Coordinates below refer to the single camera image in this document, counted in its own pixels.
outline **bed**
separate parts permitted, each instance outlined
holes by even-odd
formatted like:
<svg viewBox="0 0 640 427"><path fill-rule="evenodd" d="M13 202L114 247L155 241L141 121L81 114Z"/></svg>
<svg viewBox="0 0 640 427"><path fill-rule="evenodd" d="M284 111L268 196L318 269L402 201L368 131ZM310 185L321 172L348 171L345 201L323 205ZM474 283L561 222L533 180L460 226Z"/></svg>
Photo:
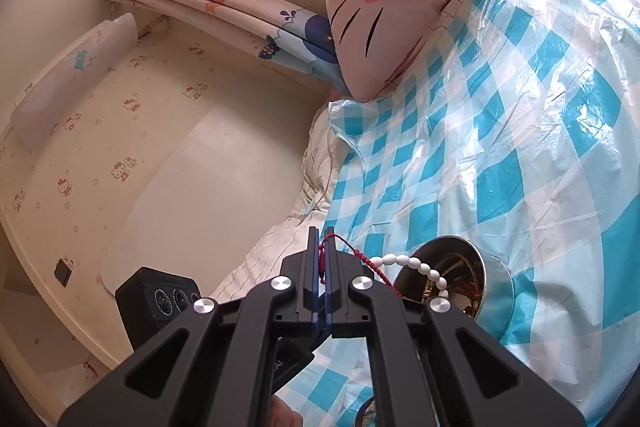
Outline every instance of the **bed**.
<svg viewBox="0 0 640 427"><path fill-rule="evenodd" d="M312 225L368 257L462 235L513 277L501 343L597 425L640 362L638 6L450 0L381 96L319 116L315 188L212 295L276 275ZM372 395L363 341L330 339L279 395L306 425L352 425Z"/></svg>

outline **white board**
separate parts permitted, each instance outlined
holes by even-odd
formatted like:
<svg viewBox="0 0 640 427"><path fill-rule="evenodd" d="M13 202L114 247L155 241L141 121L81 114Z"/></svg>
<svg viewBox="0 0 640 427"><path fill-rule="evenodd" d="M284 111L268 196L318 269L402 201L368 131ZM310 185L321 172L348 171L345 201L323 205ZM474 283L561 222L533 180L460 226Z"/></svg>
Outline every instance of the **white board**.
<svg viewBox="0 0 640 427"><path fill-rule="evenodd" d="M108 291L148 266L190 277L209 295L289 214L319 102L291 81L278 84L239 82L170 156L102 261Z"/></svg>

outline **white bead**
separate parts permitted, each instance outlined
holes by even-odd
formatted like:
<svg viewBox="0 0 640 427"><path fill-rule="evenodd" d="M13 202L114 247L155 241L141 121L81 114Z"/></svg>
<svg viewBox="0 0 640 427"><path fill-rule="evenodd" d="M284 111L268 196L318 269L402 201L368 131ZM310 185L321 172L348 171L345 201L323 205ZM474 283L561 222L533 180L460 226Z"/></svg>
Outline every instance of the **white bead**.
<svg viewBox="0 0 640 427"><path fill-rule="evenodd" d="M384 264L385 266L391 266L392 264L395 264L395 263L396 263L396 256L393 255L392 253L388 253L382 258L382 264Z"/></svg>

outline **black whisker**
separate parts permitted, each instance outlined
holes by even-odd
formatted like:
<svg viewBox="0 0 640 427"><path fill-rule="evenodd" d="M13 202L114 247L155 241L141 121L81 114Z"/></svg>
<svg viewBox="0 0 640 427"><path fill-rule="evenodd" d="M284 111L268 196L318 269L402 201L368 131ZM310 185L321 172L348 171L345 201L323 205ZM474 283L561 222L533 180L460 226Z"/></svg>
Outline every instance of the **black whisker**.
<svg viewBox="0 0 640 427"><path fill-rule="evenodd" d="M342 42L342 38L344 37L344 34L347 32L347 29L349 28L349 26L351 25L351 23L353 22L353 20L356 18L356 15L358 14L358 12L360 11L360 8L358 8L356 10L356 13L354 13L351 16L351 19L349 19L349 21L347 22L346 26L344 27L344 29L342 30L342 35L340 35L340 40L338 41L338 44L341 44Z"/></svg>
<svg viewBox="0 0 640 427"><path fill-rule="evenodd" d="M378 21L380 20L380 16L382 15L382 10L384 8L380 8L380 11L378 12L378 16L376 17L376 20L373 21L373 24L371 25L371 29L369 30L369 37L367 37L367 47L364 50L364 56L367 57L367 54L369 54L369 44L371 44L371 38L373 37L373 32L376 30L376 24L378 24Z"/></svg>
<svg viewBox="0 0 640 427"><path fill-rule="evenodd" d="M340 3L340 6L338 6L338 7L335 9L334 14L333 14L333 15L331 15L331 20L329 21L329 26L331 26L331 25L334 23L335 16L336 16L336 15L338 15L338 12L340 11L340 8L342 8L342 5L343 5L344 3L346 3L346 2L347 2L347 0L342 1L342 2Z"/></svg>

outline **star print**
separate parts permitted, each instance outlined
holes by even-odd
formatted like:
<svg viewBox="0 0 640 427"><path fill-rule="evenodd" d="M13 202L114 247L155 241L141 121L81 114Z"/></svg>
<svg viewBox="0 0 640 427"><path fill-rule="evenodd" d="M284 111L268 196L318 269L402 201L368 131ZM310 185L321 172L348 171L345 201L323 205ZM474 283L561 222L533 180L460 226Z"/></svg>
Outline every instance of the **star print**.
<svg viewBox="0 0 640 427"><path fill-rule="evenodd" d="M225 0L211 0L211 2L206 2L204 4L204 11L206 13L210 13L212 15L216 14L216 8L219 6L224 6Z"/></svg>

